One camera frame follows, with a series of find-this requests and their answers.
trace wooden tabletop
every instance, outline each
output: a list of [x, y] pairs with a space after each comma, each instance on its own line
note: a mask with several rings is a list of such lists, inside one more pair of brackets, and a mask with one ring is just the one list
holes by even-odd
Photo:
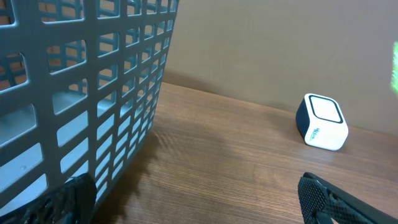
[[303, 223], [304, 172], [398, 218], [397, 137], [350, 128], [339, 151], [318, 149], [293, 113], [163, 83], [154, 127], [93, 223]]

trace green light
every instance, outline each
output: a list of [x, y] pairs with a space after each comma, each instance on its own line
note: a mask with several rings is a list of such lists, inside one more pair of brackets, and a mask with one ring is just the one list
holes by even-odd
[[394, 44], [392, 56], [391, 89], [398, 95], [398, 42]]

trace small cube speaker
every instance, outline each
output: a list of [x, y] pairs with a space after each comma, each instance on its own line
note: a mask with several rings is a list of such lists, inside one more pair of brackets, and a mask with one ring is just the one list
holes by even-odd
[[338, 103], [316, 94], [304, 96], [296, 113], [296, 124], [306, 144], [322, 149], [338, 150], [348, 135]]

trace plastic laundry basket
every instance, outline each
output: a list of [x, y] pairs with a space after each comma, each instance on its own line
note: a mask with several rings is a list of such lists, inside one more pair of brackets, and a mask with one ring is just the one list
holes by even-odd
[[89, 172], [97, 206], [152, 127], [178, 0], [0, 0], [0, 215]]

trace wooden table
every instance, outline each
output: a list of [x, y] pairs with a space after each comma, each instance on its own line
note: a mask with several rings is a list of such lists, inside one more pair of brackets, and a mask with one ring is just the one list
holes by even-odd
[[304, 144], [293, 113], [163, 83], [154, 127], [93, 223], [303, 223], [306, 171], [398, 218], [397, 137], [350, 128], [331, 152]]

